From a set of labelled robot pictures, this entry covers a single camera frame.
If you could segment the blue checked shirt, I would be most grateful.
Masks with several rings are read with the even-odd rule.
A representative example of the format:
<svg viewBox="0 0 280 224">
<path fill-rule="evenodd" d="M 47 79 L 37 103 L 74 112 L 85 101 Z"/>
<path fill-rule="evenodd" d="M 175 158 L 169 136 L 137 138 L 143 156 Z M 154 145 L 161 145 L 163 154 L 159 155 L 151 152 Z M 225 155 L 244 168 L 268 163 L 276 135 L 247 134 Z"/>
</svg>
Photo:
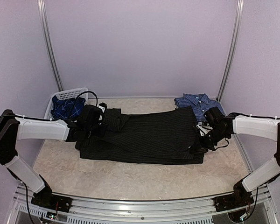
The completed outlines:
<svg viewBox="0 0 280 224">
<path fill-rule="evenodd" d="M 177 108 L 192 107 L 192 110 L 196 116 L 197 122 L 207 122 L 204 114 L 213 107 L 217 107 L 224 115 L 224 110 L 221 104 L 213 99 L 210 99 L 206 94 L 183 94 L 183 97 L 174 99 L 175 106 Z"/>
</svg>

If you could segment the white plastic laundry basket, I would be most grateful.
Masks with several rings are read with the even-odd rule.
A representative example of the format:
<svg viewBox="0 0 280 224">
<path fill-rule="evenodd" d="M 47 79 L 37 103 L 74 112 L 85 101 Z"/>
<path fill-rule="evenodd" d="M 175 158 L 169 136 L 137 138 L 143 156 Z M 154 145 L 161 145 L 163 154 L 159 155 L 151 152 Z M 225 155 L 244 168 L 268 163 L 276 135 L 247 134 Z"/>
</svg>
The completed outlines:
<svg viewBox="0 0 280 224">
<path fill-rule="evenodd" d="M 53 101 L 52 98 L 54 96 L 57 97 L 58 100 L 67 100 L 70 98 L 76 98 L 77 96 L 82 97 L 88 102 L 88 93 L 84 93 L 80 95 L 82 92 L 88 91 L 88 88 L 83 87 L 83 88 L 75 88 L 75 89 L 70 89 L 70 90 L 64 90 L 64 91 L 59 91 L 51 95 L 50 100 L 47 105 L 47 109 L 44 115 L 44 119 L 52 119 L 52 114 L 51 110 L 53 109 Z"/>
</svg>

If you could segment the black pinstripe long sleeve shirt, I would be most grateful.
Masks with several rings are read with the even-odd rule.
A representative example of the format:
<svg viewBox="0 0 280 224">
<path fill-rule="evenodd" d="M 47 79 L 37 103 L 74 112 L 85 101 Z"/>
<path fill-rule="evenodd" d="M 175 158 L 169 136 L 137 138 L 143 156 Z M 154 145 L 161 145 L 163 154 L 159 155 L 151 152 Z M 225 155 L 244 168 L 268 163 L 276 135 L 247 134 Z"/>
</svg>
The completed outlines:
<svg viewBox="0 0 280 224">
<path fill-rule="evenodd" d="M 162 165 L 201 164 L 201 147 L 192 108 L 150 114 L 105 111 L 103 137 L 92 136 L 75 144 L 80 158 Z"/>
</svg>

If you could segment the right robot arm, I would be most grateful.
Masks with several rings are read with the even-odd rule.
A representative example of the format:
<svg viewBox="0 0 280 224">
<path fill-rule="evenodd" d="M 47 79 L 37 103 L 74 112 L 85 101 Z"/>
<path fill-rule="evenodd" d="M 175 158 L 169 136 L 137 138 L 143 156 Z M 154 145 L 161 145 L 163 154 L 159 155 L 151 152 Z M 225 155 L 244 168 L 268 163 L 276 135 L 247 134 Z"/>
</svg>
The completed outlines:
<svg viewBox="0 0 280 224">
<path fill-rule="evenodd" d="M 277 143 L 276 153 L 261 167 L 234 185 L 229 202 L 233 207 L 244 203 L 248 194 L 280 175 L 280 117 L 262 117 L 233 112 L 224 116 L 218 107 L 210 108 L 204 114 L 211 130 L 203 133 L 197 127 L 199 141 L 205 149 L 215 151 L 215 145 L 233 134 L 246 134 L 273 140 Z"/>
</svg>

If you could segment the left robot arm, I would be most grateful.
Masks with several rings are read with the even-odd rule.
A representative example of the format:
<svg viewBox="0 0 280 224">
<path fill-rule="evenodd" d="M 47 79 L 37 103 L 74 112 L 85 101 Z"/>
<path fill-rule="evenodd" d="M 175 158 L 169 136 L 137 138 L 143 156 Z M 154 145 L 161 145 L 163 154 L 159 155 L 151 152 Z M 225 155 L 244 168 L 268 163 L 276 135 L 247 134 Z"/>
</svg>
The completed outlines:
<svg viewBox="0 0 280 224">
<path fill-rule="evenodd" d="M 83 141 L 105 131 L 106 103 L 85 105 L 75 118 L 41 119 L 25 117 L 6 109 L 0 115 L 0 164 L 25 184 L 45 207 L 56 203 L 51 187 L 19 155 L 16 144 L 21 140 Z"/>
</svg>

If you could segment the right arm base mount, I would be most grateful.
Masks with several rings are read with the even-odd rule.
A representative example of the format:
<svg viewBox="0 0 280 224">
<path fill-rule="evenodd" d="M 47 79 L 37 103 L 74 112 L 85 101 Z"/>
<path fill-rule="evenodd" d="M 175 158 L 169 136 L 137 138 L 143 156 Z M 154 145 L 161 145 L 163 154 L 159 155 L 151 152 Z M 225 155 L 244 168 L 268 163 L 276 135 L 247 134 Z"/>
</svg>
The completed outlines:
<svg viewBox="0 0 280 224">
<path fill-rule="evenodd" d="M 254 203 L 252 193 L 246 191 L 241 181 L 233 186 L 233 192 L 224 196 L 217 196 L 214 198 L 216 212 L 232 210 L 249 203 Z"/>
</svg>

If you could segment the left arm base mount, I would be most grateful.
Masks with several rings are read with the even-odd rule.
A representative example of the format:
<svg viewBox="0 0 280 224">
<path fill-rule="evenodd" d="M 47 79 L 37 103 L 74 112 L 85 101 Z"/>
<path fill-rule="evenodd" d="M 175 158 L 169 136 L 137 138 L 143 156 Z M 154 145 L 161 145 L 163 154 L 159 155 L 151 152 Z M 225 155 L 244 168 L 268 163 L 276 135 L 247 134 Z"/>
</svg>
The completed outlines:
<svg viewBox="0 0 280 224">
<path fill-rule="evenodd" d="M 43 181 L 44 188 L 40 192 L 33 194 L 31 203 L 56 212 L 61 211 L 69 213 L 72 205 L 72 198 L 53 194 L 53 191 L 48 183 L 45 180 Z"/>
</svg>

